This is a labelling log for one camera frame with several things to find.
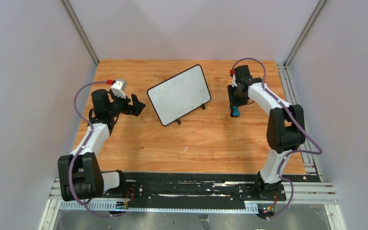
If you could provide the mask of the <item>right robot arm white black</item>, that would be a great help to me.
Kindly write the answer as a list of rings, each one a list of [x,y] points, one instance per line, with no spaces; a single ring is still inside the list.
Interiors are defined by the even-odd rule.
[[[227,86],[231,117],[239,117],[239,107],[249,100],[258,104],[268,115],[266,140],[269,153],[258,173],[252,192],[263,194],[275,191],[281,184],[280,175],[289,150],[297,150],[306,140],[304,113],[300,105],[291,105],[279,98],[261,78],[254,78],[247,65],[230,70],[232,83]]]

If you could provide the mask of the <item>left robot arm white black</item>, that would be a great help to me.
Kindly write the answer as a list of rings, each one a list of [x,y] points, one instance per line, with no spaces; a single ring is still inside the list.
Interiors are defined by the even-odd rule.
[[[139,116],[146,105],[135,94],[120,98],[105,89],[93,91],[91,97],[93,108],[88,113],[86,134],[74,151],[57,161],[64,201],[100,198],[106,191],[113,191],[118,196],[127,194],[123,172],[101,171],[97,156],[112,134],[119,116]]]

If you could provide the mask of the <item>blue black whiteboard eraser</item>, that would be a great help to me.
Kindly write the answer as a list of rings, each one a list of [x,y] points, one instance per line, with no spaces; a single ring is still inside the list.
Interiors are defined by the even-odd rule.
[[[237,106],[235,106],[235,116],[239,117],[240,116],[240,112]]]

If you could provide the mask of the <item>white whiteboard black frame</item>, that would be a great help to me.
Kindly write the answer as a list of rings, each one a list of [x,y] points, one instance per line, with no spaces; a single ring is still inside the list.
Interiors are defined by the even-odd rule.
[[[162,126],[197,108],[205,109],[212,99],[201,65],[196,64],[147,90],[147,96]]]

